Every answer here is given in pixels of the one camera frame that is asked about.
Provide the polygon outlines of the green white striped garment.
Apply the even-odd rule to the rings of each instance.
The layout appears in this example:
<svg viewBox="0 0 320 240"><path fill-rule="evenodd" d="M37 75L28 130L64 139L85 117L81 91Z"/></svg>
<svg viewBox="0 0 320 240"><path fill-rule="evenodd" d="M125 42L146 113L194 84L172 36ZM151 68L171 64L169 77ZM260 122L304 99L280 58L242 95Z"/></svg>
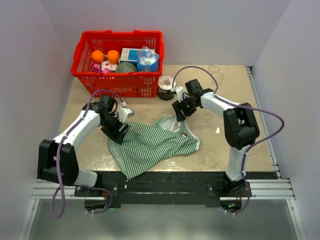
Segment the green white striped garment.
<svg viewBox="0 0 320 240"><path fill-rule="evenodd" d="M122 143L110 139L107 142L108 150L128 180L162 160L186 156L200 148L200 139L189 129L187 121L177 121L175 115L161 117L152 125L139 122L129 125Z"/></svg>

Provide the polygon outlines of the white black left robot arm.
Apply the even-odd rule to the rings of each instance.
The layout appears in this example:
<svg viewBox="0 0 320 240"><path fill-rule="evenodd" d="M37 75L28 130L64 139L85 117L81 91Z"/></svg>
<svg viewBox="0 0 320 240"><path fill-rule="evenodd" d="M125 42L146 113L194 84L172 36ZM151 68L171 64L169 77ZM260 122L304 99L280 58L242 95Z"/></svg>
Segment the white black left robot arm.
<svg viewBox="0 0 320 240"><path fill-rule="evenodd" d="M121 144L130 128L127 119L135 113L123 101L102 95L99 101L89 101L79 116L60 135L52 140L44 139L39 144L37 177L64 186L86 186L92 196L104 190L100 176L79 167L76 150L97 127L113 142Z"/></svg>

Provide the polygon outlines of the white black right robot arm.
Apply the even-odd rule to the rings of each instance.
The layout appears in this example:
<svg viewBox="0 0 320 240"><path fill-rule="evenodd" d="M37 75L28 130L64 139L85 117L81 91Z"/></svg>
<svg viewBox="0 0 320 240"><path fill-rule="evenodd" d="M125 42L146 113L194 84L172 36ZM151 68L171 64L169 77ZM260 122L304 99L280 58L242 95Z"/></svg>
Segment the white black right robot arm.
<svg viewBox="0 0 320 240"><path fill-rule="evenodd" d="M203 89L197 79L170 91L177 96L172 104L179 122L194 114L197 108L207 109L223 119L224 137L230 146L227 170L219 194L235 196L246 184L246 161L249 147L260 136L258 123L249 103L234 103L220 97L210 88Z"/></svg>

